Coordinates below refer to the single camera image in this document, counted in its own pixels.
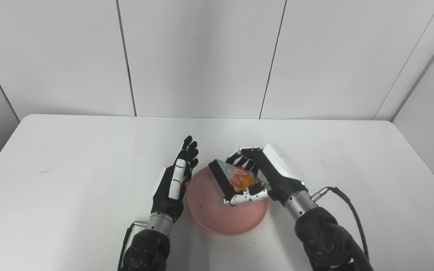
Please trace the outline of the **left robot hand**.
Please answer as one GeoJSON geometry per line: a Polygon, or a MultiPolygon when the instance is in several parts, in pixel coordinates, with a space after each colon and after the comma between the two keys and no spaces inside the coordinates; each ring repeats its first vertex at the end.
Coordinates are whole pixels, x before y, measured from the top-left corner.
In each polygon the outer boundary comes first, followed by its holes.
{"type": "Polygon", "coordinates": [[[176,222],[181,217],[184,208],[183,198],[191,182],[193,170],[199,163],[198,154],[198,142],[188,135],[174,163],[164,169],[152,197],[152,214],[164,214],[169,216],[172,222],[176,222]]]}

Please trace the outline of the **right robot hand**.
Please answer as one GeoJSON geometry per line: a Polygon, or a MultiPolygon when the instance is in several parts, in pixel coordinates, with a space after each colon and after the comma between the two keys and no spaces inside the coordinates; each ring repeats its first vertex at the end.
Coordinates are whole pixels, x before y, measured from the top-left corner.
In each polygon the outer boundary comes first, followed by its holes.
{"type": "Polygon", "coordinates": [[[280,202],[286,208],[299,206],[303,212],[315,208],[308,189],[300,177],[285,163],[276,149],[267,144],[264,148],[256,146],[241,147],[227,164],[244,169],[257,177],[262,173],[267,183],[260,182],[245,188],[242,192],[225,192],[223,203],[230,206],[248,204],[270,198],[280,202]]]}

